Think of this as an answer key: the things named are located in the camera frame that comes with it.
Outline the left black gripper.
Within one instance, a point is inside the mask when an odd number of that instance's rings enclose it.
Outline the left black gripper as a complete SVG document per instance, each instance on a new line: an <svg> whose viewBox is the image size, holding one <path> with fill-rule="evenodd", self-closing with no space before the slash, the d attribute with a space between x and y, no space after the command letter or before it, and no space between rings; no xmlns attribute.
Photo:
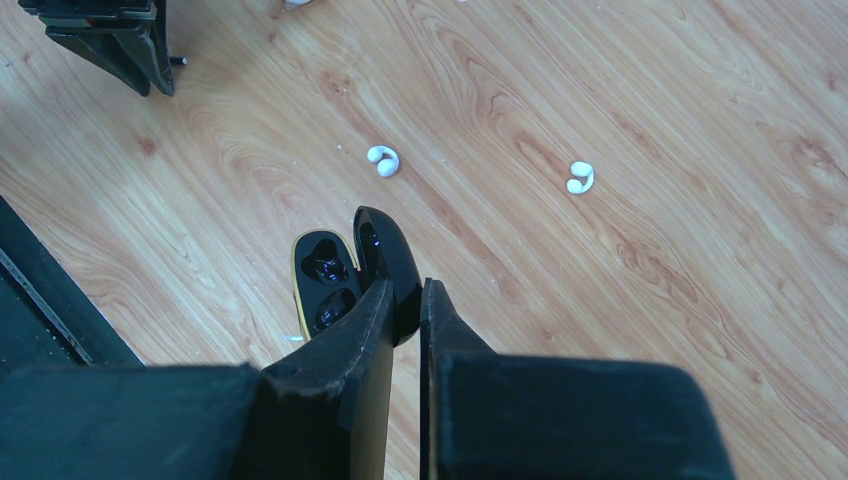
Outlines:
<svg viewBox="0 0 848 480"><path fill-rule="evenodd" d="M155 86L173 96L175 81L166 34L166 2L159 0L19 0L45 25L55 43L146 97ZM136 22L134 30L90 29Z"/></svg>

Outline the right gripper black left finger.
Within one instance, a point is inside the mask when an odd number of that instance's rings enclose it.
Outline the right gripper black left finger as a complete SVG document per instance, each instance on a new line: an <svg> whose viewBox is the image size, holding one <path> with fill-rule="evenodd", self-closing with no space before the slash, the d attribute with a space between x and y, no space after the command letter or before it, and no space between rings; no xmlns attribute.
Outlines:
<svg viewBox="0 0 848 480"><path fill-rule="evenodd" d="M393 367L393 285L266 367L235 457L238 479L381 479Z"/></svg>

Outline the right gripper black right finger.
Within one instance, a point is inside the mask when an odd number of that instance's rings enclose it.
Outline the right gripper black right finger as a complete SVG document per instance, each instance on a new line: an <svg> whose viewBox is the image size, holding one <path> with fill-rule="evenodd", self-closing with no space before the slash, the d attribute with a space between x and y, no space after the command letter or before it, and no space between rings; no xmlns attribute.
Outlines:
<svg viewBox="0 0 848 480"><path fill-rule="evenodd" d="M495 352L445 285L422 293L424 479L732 479L709 402L686 371Z"/></svg>

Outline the black earbud charging case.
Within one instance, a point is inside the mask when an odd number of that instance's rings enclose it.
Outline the black earbud charging case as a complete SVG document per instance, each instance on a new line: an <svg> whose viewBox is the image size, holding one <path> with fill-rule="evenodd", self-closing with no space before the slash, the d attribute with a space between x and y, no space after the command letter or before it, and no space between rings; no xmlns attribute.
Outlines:
<svg viewBox="0 0 848 480"><path fill-rule="evenodd" d="M294 301L306 341L350 313L377 280L393 285L393 344L410 339L420 328L423 284L399 225L387 213L357 208L353 244L332 230L300 235L291 254Z"/></svg>

